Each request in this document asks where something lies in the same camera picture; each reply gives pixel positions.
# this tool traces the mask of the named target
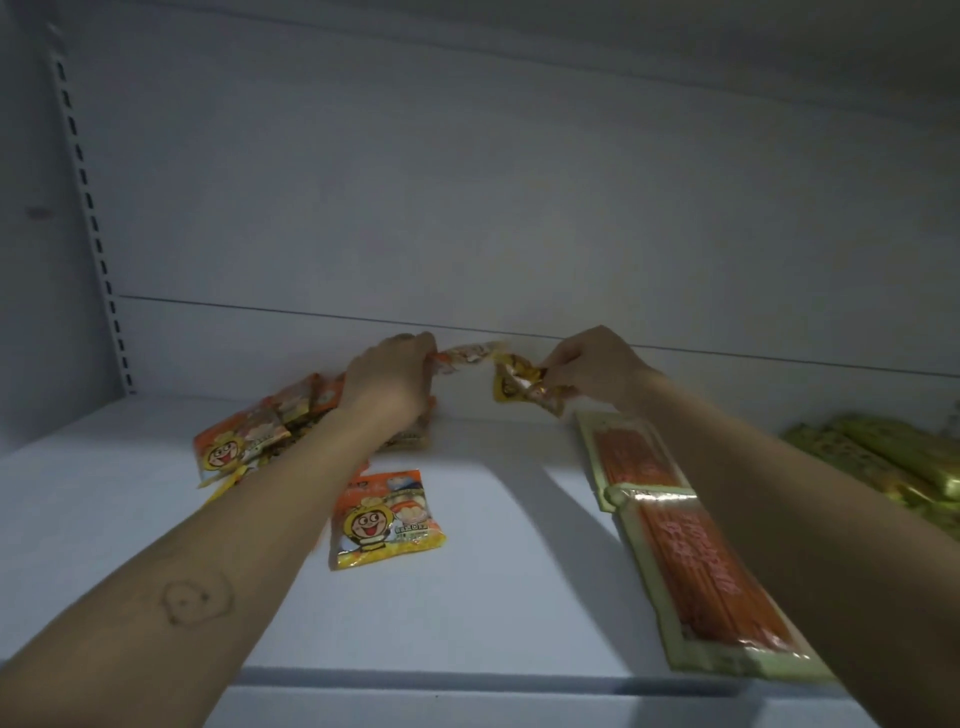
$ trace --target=hand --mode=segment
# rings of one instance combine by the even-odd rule
[[[576,394],[623,407],[635,386],[660,373],[640,359],[607,327],[595,327],[562,341],[540,364],[543,386],[573,387]]]
[[[437,350],[432,333],[401,333],[357,356],[347,367],[341,409],[384,424],[392,437],[426,411]]]

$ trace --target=gold wrapper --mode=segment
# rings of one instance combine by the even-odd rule
[[[880,491],[960,541],[960,502],[946,500],[928,483],[860,447],[832,429],[798,425],[783,439],[839,471]]]
[[[960,500],[960,444],[897,420],[850,416],[830,426]]]
[[[537,404],[551,415],[561,417],[564,413],[564,388],[545,389],[545,370],[514,353],[493,352],[496,371],[493,376],[493,399],[496,401],[529,401]]]

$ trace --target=snack package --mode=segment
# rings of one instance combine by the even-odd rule
[[[615,412],[577,412],[600,510],[616,510],[612,493],[645,486],[655,490],[689,491],[680,468],[651,425]]]
[[[335,569],[438,548],[446,541],[427,508],[420,471],[352,480],[334,506],[332,535]]]
[[[269,397],[271,406],[284,425],[289,428],[310,416],[310,407],[321,381],[320,375],[312,374]]]
[[[493,375],[493,398],[496,401],[529,401],[551,415],[564,413],[564,389],[545,389],[540,383],[544,369],[535,367],[528,359],[514,353],[494,352],[496,371]]]
[[[832,679],[691,491],[623,489],[616,499],[672,668],[772,680]]]
[[[960,502],[944,499],[929,483],[860,447],[849,437],[832,429],[819,431],[797,425],[783,435],[783,439],[866,483],[960,540]]]
[[[494,352],[502,352],[506,347],[502,341],[488,341],[483,344],[465,344],[453,347],[433,355],[433,373],[452,375],[466,366],[474,366],[489,359]]]
[[[330,410],[340,406],[340,397],[344,394],[345,376],[346,373],[343,373],[330,381],[324,381],[322,377],[318,377],[316,393],[310,406],[310,416],[312,418],[322,417]]]
[[[907,423],[879,417],[849,416],[830,426],[864,448],[919,475],[951,500],[960,500],[960,444]]]
[[[200,487],[233,473],[288,437],[290,430],[283,426],[269,398],[204,430],[193,439],[203,479]]]

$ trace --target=left hand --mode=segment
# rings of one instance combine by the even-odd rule
[[[392,437],[427,409],[432,362],[437,350],[432,333],[401,333],[357,356],[347,367],[341,409],[376,418]]]

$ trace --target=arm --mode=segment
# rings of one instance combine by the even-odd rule
[[[644,417],[737,553],[881,725],[960,715],[960,545],[884,496],[728,417],[599,327],[544,384]]]
[[[422,334],[355,359],[339,409],[108,576],[0,670],[0,724],[202,725],[350,476],[425,409],[434,350]]]

